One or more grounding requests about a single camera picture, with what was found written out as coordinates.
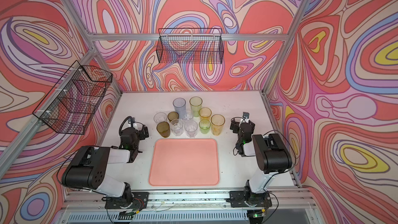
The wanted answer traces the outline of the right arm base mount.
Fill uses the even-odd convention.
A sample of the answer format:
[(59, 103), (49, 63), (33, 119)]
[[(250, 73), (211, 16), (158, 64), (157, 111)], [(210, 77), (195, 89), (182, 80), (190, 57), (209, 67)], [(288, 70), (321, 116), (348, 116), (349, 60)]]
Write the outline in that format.
[(226, 199), (232, 207), (272, 207), (272, 200), (268, 192), (254, 194), (246, 191), (230, 191)]

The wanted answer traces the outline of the brown dimpled cup front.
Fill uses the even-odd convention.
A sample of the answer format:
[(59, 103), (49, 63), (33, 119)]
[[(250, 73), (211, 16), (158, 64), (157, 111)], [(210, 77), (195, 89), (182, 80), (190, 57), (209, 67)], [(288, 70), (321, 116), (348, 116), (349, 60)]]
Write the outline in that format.
[(157, 131), (163, 138), (168, 138), (171, 133), (169, 123), (166, 121), (159, 122), (157, 124)]

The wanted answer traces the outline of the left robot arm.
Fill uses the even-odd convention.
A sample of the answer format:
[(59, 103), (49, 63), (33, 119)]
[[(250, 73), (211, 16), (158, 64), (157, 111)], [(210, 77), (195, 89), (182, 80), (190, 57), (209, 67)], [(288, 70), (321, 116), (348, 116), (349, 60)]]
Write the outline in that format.
[(119, 129), (118, 147), (81, 147), (61, 177), (67, 188), (92, 190), (110, 198), (126, 198), (131, 192), (128, 183), (118, 181), (107, 174), (110, 164), (133, 163), (140, 153), (141, 140), (149, 137), (147, 126), (140, 130), (134, 126)]

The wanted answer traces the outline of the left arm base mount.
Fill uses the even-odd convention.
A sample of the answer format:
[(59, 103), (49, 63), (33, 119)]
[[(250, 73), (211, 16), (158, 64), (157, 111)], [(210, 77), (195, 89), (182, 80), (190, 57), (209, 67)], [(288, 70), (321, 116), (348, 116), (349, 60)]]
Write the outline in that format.
[(142, 210), (147, 207), (149, 192), (133, 192), (122, 197), (102, 197), (106, 209), (135, 209)]

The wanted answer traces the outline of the clear faceted cup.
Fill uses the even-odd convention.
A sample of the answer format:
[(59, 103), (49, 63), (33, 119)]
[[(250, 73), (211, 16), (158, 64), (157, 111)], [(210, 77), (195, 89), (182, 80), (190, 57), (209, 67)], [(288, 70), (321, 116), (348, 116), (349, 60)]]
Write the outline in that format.
[(184, 129), (187, 133), (187, 136), (190, 138), (194, 138), (198, 133), (198, 124), (194, 120), (187, 121), (184, 124)]
[(174, 119), (171, 121), (171, 131), (175, 136), (181, 136), (184, 132), (184, 123), (181, 119)]

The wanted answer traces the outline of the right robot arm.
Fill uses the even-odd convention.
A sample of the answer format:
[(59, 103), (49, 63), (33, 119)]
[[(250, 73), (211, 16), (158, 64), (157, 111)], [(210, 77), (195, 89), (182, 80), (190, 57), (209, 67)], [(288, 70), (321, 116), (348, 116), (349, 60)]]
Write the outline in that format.
[(283, 142), (284, 136), (277, 130), (254, 134), (255, 124), (244, 117), (233, 117), (230, 130), (238, 136), (233, 155), (255, 157), (259, 170), (246, 182), (246, 196), (266, 192), (273, 179), (293, 169), (292, 156)]

